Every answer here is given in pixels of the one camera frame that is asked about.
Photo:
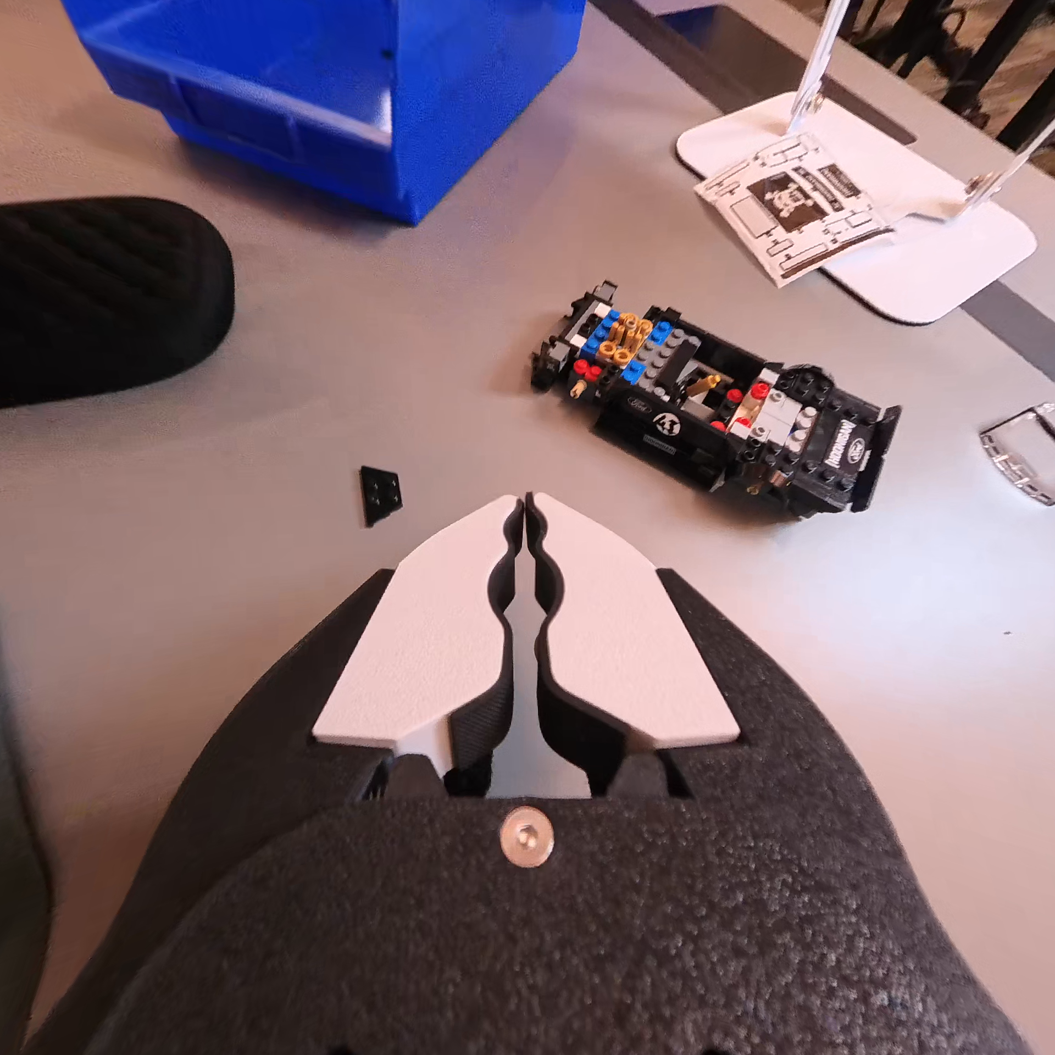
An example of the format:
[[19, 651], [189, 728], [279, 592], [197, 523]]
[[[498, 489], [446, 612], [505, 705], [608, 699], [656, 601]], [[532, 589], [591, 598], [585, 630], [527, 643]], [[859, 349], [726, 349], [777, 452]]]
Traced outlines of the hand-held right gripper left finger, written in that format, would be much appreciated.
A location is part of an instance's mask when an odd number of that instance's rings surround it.
[[513, 715], [512, 629], [524, 503], [501, 496], [394, 570], [314, 722], [319, 743], [426, 757], [452, 797], [483, 798]]

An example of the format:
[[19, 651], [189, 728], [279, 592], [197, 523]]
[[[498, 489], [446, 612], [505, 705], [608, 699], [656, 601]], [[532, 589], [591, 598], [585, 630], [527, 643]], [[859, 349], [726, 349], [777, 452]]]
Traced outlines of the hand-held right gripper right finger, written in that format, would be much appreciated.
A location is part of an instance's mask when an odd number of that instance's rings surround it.
[[546, 745], [605, 797], [625, 757], [734, 743], [741, 727], [660, 571], [613, 531], [528, 494], [537, 710]]

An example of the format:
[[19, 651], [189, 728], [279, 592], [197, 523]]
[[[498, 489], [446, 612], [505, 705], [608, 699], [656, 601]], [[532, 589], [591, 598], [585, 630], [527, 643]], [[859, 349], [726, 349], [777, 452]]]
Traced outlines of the black lego wedge plate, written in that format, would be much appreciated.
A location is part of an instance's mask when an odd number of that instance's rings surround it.
[[402, 485], [398, 474], [362, 465], [359, 469], [364, 525], [375, 528], [403, 509]]

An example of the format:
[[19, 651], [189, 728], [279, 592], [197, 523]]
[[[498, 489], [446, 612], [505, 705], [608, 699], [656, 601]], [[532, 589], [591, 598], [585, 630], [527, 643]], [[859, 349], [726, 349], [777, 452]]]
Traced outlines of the partly built lego car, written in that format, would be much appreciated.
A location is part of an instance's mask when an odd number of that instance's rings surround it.
[[616, 292], [603, 282], [571, 303], [531, 354], [534, 390], [593, 408], [596, 430], [709, 492], [729, 484], [797, 519], [869, 509], [900, 405], [745, 350], [672, 307], [622, 310]]

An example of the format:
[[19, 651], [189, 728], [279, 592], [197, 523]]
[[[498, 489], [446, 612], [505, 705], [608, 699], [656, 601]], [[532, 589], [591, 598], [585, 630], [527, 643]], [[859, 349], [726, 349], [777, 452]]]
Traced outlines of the transparent lego windshield piece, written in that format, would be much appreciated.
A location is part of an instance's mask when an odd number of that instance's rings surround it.
[[1034, 405], [979, 431], [983, 452], [1019, 493], [1054, 505], [1054, 403]]

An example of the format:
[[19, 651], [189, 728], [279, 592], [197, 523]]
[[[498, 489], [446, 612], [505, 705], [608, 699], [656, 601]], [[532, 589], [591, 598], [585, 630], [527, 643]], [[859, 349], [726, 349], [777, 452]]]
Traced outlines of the person's green top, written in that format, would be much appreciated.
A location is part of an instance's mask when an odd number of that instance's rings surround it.
[[1, 1052], [19, 1053], [46, 966], [54, 891], [1, 673]]

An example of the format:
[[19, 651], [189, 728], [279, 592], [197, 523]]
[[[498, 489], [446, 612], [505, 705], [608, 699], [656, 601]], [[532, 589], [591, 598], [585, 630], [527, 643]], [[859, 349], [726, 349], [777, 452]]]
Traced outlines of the black and white sticker sheet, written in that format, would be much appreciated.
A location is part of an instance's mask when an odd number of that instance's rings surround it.
[[811, 134], [779, 139], [694, 191], [778, 288], [895, 234], [872, 197]]

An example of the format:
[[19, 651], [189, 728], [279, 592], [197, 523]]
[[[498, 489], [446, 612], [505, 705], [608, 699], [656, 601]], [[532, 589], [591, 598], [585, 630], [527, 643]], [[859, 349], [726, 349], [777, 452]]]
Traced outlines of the book stand with white base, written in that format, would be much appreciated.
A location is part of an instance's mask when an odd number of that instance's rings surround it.
[[876, 126], [824, 100], [824, 75], [848, 7], [848, 2], [829, 4], [795, 94], [696, 124], [680, 134], [676, 152], [703, 181], [786, 136], [813, 135], [895, 230], [890, 243], [865, 246], [819, 270], [878, 314], [927, 325], [1035, 251], [1030, 227], [993, 198], [1053, 134], [1053, 120], [1004, 169], [966, 183], [951, 176]]

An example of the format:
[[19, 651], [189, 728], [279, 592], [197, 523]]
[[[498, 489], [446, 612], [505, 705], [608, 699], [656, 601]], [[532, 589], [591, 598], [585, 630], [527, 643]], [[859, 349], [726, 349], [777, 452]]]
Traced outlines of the wooden desk with black legs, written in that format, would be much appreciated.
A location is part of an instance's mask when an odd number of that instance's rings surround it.
[[1009, 149], [1053, 120], [1053, 2], [851, 2], [851, 46]]

